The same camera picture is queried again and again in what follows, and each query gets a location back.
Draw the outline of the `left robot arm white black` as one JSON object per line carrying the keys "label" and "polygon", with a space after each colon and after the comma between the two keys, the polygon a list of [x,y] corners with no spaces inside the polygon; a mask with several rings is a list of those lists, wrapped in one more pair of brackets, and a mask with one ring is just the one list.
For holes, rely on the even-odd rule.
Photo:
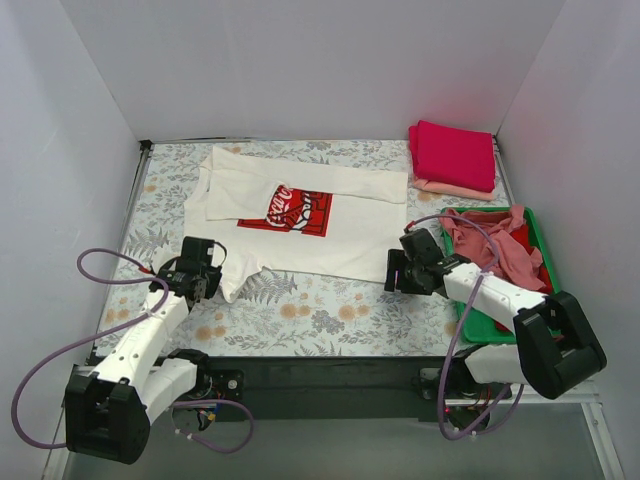
{"label": "left robot arm white black", "polygon": [[143,304],[144,318],[86,376],[74,375],[64,395],[67,448],[124,464],[138,460],[157,418],[179,397],[205,398],[213,386],[208,357],[176,350],[155,363],[173,331],[222,278],[215,240],[187,237],[179,256],[155,270]]}

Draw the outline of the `white Coca-Cola t-shirt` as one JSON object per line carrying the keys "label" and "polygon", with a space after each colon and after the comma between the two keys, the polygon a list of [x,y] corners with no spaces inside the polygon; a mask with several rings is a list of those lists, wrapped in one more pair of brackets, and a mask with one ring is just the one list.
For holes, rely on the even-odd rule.
{"label": "white Coca-Cola t-shirt", "polygon": [[184,203],[184,233],[226,248],[233,302],[264,269],[382,283],[407,220],[408,176],[259,158],[215,147]]}

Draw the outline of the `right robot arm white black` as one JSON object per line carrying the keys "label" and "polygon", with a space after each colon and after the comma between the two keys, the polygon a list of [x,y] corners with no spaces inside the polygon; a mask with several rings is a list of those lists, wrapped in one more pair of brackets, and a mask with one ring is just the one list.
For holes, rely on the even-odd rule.
{"label": "right robot arm white black", "polygon": [[454,389],[475,397],[489,383],[525,384],[556,399],[602,371],[607,358],[595,332],[571,294],[526,290],[490,273],[470,259],[443,255],[432,235],[408,232],[387,255],[388,292],[432,295],[461,302],[511,332],[512,344],[473,347],[458,359]]}

